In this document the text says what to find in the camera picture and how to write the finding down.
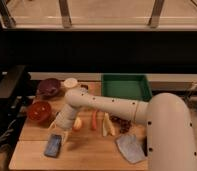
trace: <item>dark background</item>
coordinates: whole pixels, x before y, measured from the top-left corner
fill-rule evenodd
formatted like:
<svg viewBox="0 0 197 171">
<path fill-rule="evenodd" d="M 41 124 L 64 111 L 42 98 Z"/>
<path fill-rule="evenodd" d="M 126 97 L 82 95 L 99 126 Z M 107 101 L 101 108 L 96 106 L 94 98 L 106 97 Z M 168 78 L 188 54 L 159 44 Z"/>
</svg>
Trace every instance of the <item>dark background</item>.
<svg viewBox="0 0 197 171">
<path fill-rule="evenodd" d="M 7 31 L 0 67 L 30 71 L 197 73 L 197 32 Z"/>
</svg>

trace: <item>glass panel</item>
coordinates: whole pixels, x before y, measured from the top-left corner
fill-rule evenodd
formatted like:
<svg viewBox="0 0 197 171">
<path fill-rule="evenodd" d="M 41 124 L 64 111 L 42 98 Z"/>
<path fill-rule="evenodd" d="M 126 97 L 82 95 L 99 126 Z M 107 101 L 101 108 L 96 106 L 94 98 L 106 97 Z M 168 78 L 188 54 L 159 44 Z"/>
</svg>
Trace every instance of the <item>glass panel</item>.
<svg viewBox="0 0 197 171">
<path fill-rule="evenodd" d="M 69 0 L 73 24 L 147 25 L 154 0 Z"/>
<path fill-rule="evenodd" d="M 58 0 L 10 0 L 17 27 L 62 27 Z"/>
<path fill-rule="evenodd" d="M 160 25 L 197 26 L 197 0 L 165 0 Z"/>
<path fill-rule="evenodd" d="M 197 0 L 0 1 L 7 3 L 15 28 L 197 29 Z"/>
</svg>

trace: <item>wooden cutting board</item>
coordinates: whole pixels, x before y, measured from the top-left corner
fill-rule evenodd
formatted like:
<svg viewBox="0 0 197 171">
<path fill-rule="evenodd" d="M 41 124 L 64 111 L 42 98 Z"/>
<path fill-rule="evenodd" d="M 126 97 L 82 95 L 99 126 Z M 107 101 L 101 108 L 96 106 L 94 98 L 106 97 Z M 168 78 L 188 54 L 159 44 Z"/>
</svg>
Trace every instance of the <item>wooden cutting board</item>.
<svg viewBox="0 0 197 171">
<path fill-rule="evenodd" d="M 89 86 L 89 93 L 100 95 L 100 82 L 84 84 Z M 58 97 L 50 99 L 49 102 L 55 115 L 64 105 L 64 89 Z M 43 155 L 49 137 L 47 128 L 54 116 L 44 125 L 36 125 L 27 119 L 13 153 L 10 170 L 147 170 L 147 160 L 130 164 L 123 158 L 115 144 L 119 133 L 115 137 L 102 136 L 103 112 L 100 111 L 97 115 L 97 130 L 91 130 L 93 111 L 94 109 L 87 107 L 80 109 L 78 116 L 83 120 L 84 126 L 80 131 L 70 133 L 67 143 L 60 149 L 58 158 Z M 137 137 L 145 136 L 143 126 L 135 125 L 131 131 L 136 133 Z"/>
</svg>

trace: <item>red bowl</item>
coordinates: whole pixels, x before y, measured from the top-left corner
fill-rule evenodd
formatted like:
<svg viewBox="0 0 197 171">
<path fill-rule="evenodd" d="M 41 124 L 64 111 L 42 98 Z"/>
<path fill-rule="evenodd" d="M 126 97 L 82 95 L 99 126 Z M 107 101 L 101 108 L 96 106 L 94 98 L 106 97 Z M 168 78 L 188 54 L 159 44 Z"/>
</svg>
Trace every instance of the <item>red bowl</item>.
<svg viewBox="0 0 197 171">
<path fill-rule="evenodd" d="M 51 105 L 46 101 L 38 101 L 27 108 L 27 117 L 35 123 L 43 123 L 52 115 Z"/>
</svg>

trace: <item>black metal frame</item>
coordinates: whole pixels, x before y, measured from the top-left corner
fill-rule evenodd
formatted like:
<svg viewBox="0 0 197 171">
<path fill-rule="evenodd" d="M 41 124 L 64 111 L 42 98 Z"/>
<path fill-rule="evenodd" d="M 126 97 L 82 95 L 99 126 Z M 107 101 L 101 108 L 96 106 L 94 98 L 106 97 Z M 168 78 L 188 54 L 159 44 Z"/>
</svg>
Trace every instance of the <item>black metal frame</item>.
<svg viewBox="0 0 197 171">
<path fill-rule="evenodd" d="M 5 0 L 0 0 L 0 14 L 2 16 L 3 24 L 6 28 L 14 28 L 16 25 L 16 21 L 10 15 L 10 12 L 7 8 L 7 4 Z"/>
<path fill-rule="evenodd" d="M 164 6 L 164 0 L 155 0 L 153 11 L 152 11 L 149 23 L 148 23 L 148 25 L 151 28 L 158 27 L 163 6 Z"/>
<path fill-rule="evenodd" d="M 67 0 L 59 0 L 59 6 L 62 16 L 63 27 L 70 28 L 72 24 Z"/>
</svg>

